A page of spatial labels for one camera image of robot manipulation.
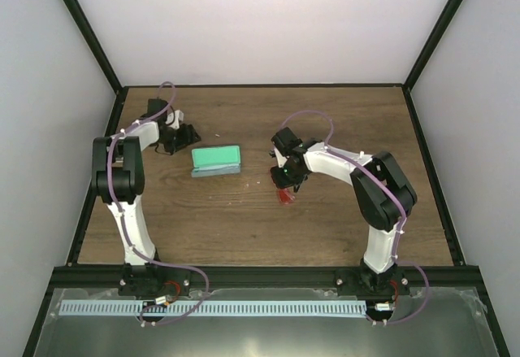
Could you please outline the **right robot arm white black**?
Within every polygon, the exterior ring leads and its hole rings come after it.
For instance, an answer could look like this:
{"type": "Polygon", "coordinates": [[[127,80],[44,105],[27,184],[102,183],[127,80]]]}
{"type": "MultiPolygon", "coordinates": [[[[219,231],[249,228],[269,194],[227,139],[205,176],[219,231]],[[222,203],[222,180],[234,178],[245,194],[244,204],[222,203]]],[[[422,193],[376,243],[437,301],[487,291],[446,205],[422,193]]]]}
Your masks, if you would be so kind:
{"type": "Polygon", "coordinates": [[[312,173],[330,176],[353,188],[359,210],[369,225],[365,253],[360,262],[363,289],[380,294],[397,266],[397,247],[404,224],[417,203],[417,194],[393,155],[353,153],[325,141],[302,141],[282,128],[272,138],[270,174],[277,189],[297,192],[312,173]]]}

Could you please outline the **red transparent sunglasses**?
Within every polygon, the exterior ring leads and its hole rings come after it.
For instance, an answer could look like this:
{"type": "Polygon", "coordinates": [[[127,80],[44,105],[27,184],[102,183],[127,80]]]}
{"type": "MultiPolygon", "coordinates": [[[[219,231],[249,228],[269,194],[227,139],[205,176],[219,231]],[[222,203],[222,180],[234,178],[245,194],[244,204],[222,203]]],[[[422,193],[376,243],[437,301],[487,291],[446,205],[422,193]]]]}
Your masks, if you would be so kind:
{"type": "Polygon", "coordinates": [[[295,196],[290,191],[293,187],[293,183],[287,178],[284,170],[279,167],[272,167],[270,169],[270,176],[277,189],[279,202],[283,205],[294,203],[295,196]]]}

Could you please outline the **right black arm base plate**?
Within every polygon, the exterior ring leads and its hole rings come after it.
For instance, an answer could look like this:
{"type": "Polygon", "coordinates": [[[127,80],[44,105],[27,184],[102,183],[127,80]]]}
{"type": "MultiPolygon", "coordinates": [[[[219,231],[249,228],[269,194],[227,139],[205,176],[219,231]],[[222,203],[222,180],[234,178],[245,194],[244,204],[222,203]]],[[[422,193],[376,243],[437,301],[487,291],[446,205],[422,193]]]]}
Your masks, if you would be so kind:
{"type": "Polygon", "coordinates": [[[338,268],[334,281],[339,295],[355,295],[358,298],[390,298],[397,292],[399,296],[410,294],[410,288],[401,279],[405,274],[392,267],[384,273],[375,274],[368,268],[338,268]]]}

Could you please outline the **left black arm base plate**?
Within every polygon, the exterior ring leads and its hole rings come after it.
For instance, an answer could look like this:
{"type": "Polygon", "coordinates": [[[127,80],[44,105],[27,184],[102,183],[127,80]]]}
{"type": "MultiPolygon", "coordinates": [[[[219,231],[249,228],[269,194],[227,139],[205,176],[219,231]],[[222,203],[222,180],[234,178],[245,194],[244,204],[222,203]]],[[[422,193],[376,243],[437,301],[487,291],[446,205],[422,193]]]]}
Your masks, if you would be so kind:
{"type": "Polygon", "coordinates": [[[177,293],[184,296],[189,291],[192,273],[177,268],[158,267],[154,264],[132,266],[125,264],[120,280],[119,296],[152,299],[177,293]]]}

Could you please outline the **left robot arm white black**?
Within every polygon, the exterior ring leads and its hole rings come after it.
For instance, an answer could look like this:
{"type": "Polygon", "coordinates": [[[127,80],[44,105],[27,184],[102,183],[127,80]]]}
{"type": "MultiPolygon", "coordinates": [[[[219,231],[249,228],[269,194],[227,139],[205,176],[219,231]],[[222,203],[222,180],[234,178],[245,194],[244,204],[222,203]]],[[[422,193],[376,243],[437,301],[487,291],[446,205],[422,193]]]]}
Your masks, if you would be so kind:
{"type": "Polygon", "coordinates": [[[148,100],[147,112],[118,134],[93,140],[91,189],[113,215],[123,243],[123,283],[137,276],[149,295],[159,294],[166,275],[158,269],[142,209],[145,169],[142,152],[149,147],[172,156],[201,140],[184,113],[161,98],[148,100]]]}

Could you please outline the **teal glasses case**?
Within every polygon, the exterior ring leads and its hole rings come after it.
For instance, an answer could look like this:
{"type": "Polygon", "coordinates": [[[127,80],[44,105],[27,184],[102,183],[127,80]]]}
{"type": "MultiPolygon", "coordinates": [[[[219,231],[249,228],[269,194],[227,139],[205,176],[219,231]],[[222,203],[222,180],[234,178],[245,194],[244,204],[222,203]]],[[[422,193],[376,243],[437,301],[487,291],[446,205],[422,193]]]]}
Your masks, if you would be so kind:
{"type": "Polygon", "coordinates": [[[241,149],[238,145],[202,147],[192,150],[193,178],[238,174],[241,149]]]}

